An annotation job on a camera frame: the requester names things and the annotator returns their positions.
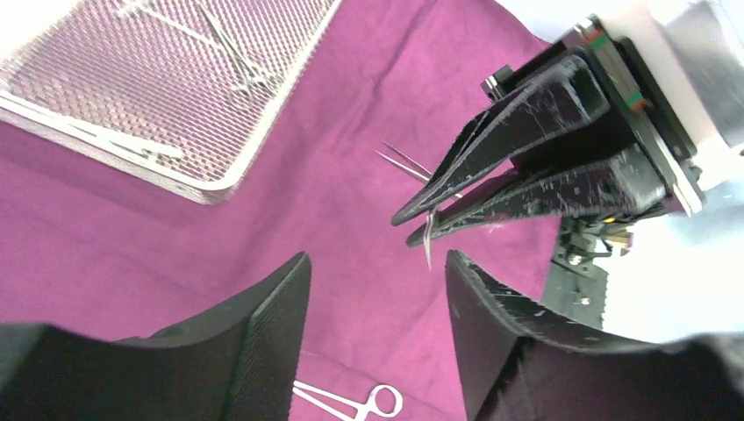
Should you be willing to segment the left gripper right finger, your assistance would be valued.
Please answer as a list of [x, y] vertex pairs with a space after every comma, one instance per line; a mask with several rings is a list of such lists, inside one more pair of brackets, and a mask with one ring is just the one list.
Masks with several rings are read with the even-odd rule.
[[452, 250], [447, 301], [470, 420], [740, 420], [743, 337], [647, 343], [581, 324]]

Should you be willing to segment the steel hemostat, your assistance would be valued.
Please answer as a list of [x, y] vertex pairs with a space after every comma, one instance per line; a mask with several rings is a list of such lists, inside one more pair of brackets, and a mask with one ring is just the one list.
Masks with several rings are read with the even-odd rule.
[[361, 401], [298, 380], [294, 381], [292, 389], [297, 397], [339, 420], [367, 420], [370, 416], [394, 418], [404, 408], [402, 393], [384, 383], [375, 385]]

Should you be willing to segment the steel needle holder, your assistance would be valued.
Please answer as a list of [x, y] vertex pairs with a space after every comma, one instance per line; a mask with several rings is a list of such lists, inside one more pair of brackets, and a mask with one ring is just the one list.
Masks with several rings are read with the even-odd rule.
[[429, 171], [419, 162], [414, 160], [411, 156], [404, 153], [397, 147], [391, 145], [390, 143], [383, 142], [383, 145], [386, 146], [393, 154], [395, 154], [396, 158], [391, 157], [386, 153], [380, 152], [379, 150], [375, 150], [377, 156], [387, 161], [394, 168], [397, 168], [404, 174], [407, 174], [411, 178], [417, 180], [418, 182], [421, 182], [424, 185], [431, 181], [433, 176], [433, 173], [431, 171]]

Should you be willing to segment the purple cloth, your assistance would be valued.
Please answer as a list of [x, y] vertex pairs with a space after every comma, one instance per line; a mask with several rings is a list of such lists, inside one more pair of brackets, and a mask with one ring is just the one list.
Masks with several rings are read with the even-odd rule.
[[351, 399], [379, 383], [403, 420], [463, 420], [444, 263], [467, 253], [540, 297], [552, 219], [437, 240], [390, 217], [418, 190], [378, 155], [433, 168], [487, 99], [485, 76], [543, 48], [493, 1], [346, 1], [232, 198], [203, 206], [1, 128], [1, 319], [147, 336], [311, 257], [297, 371]]

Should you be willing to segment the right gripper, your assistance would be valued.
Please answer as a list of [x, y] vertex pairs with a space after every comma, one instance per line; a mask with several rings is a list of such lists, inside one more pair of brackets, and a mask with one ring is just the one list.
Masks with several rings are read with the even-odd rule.
[[[574, 51], [587, 53], [592, 68], [580, 55], [545, 67]], [[439, 211], [431, 237], [525, 218], [638, 214], [663, 198], [670, 211], [700, 212], [705, 194], [698, 184], [702, 170], [692, 162], [698, 149], [691, 136], [635, 44], [588, 17], [518, 70], [504, 65], [483, 80], [481, 88], [494, 104], [461, 129], [429, 182], [391, 224], [406, 223], [504, 161], [595, 122], [610, 109], [597, 78], [608, 96], [621, 100], [619, 108], [645, 153], [631, 145], [593, 162], [491, 177]]]

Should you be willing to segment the metal mesh instrument tray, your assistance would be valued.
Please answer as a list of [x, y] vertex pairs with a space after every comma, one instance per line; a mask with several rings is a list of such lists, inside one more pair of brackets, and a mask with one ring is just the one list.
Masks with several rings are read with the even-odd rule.
[[[201, 204], [239, 187], [312, 57], [337, 1], [203, 1], [242, 53], [284, 82], [247, 111], [219, 50], [124, 1], [4, 1], [1, 119]], [[151, 8], [212, 38], [198, 1]]]

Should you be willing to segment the steel curved tweezers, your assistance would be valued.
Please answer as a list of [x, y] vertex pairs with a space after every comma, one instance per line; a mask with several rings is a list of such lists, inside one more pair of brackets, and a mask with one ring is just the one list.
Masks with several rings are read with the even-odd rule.
[[422, 245], [424, 247], [426, 265], [429, 270], [433, 269], [432, 257], [432, 240], [433, 232], [438, 224], [438, 209], [432, 208], [426, 214], [426, 224], [422, 235]]

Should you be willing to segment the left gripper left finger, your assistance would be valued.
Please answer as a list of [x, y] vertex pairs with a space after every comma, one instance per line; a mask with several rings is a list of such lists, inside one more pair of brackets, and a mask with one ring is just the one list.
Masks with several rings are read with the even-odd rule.
[[4, 420], [285, 420], [311, 286], [298, 253], [261, 282], [147, 338], [1, 327]]

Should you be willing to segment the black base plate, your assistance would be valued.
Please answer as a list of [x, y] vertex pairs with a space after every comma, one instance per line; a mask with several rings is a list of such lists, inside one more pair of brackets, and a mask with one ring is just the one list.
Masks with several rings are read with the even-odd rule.
[[597, 263], [623, 255], [633, 234], [615, 218], [561, 219], [541, 301], [576, 322], [602, 329], [608, 272]]

